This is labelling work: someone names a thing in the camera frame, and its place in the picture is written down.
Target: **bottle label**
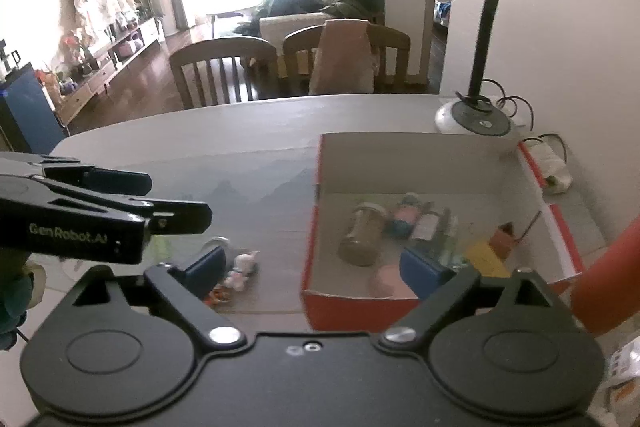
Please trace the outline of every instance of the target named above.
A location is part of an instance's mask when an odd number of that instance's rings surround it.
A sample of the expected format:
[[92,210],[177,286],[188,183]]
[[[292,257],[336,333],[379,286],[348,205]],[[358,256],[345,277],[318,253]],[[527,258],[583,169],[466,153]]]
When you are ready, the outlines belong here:
[[430,241],[436,233],[439,221],[440,216],[438,214],[424,214],[418,221],[418,224],[415,225],[411,239]]

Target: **yellow object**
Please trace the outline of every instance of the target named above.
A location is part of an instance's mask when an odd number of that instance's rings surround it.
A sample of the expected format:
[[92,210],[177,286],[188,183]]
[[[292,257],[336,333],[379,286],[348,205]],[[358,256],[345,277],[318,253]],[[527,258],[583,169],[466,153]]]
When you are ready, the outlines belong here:
[[482,275],[486,277],[510,277],[511,273],[504,267],[500,258],[486,241],[471,245],[465,257]]

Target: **orange tube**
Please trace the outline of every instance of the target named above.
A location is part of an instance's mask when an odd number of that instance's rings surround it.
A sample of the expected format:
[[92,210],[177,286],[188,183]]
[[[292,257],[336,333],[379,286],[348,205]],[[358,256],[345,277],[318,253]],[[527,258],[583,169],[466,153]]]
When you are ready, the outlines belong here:
[[571,309],[594,335],[640,311],[640,216],[578,277]]

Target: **jar lid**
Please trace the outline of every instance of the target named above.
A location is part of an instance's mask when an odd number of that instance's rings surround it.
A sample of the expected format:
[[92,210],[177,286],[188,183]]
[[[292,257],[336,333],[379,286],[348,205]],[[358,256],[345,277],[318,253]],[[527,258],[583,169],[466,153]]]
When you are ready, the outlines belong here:
[[358,206],[356,206],[354,212],[356,212],[358,210],[364,210],[364,208],[368,208],[369,210],[373,210],[374,212],[380,214],[385,219],[388,216],[388,212],[386,211],[386,208],[384,206],[382,206],[381,204],[377,204],[377,203],[361,203]]

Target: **wooden chair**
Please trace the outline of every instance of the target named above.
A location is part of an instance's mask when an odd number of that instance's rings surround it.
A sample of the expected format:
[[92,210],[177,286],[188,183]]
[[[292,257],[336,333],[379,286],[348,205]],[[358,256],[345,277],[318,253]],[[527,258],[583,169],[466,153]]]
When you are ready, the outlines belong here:
[[[239,74],[238,63],[236,57],[240,57],[242,71],[242,83],[246,87],[247,99],[251,102],[254,99],[253,89],[259,93],[259,98],[268,98],[267,93],[275,92],[276,76],[275,65],[278,58],[276,48],[263,39],[256,37],[226,37],[221,39],[211,39],[207,41],[189,44],[184,48],[174,52],[169,57],[169,65],[174,74],[175,85],[180,92],[180,98],[185,109],[195,107],[194,101],[197,101],[200,107],[210,105],[207,103],[206,93],[211,100],[211,105],[218,105],[218,89],[214,79],[211,61],[217,60],[217,73],[220,78],[220,91],[222,92],[222,103],[230,103],[229,85],[227,81],[227,71],[225,70],[225,61],[223,59],[231,59],[231,81],[235,92],[236,102],[241,102],[241,78]],[[203,82],[201,67],[199,62],[204,62],[206,70],[206,81]],[[183,67],[187,66],[186,71],[189,80],[185,76]],[[190,83],[195,84],[195,89],[190,89]],[[192,96],[192,92],[197,93],[197,97]]]
[[[287,67],[287,77],[290,80],[290,84],[293,84],[291,86],[293,90],[303,92],[302,83],[307,80],[305,75],[300,75],[297,53],[306,52],[307,71],[310,78],[314,68],[313,50],[318,47],[321,34],[322,26],[311,26],[289,34],[284,39],[282,51]],[[409,49],[411,48],[409,35],[378,24],[369,24],[367,35],[371,44],[371,53],[378,55],[380,58],[380,70],[374,77],[374,92],[388,92],[389,87],[392,87],[393,92],[404,92],[406,70],[409,65]],[[387,48],[398,50],[393,84],[388,84],[386,80]]]

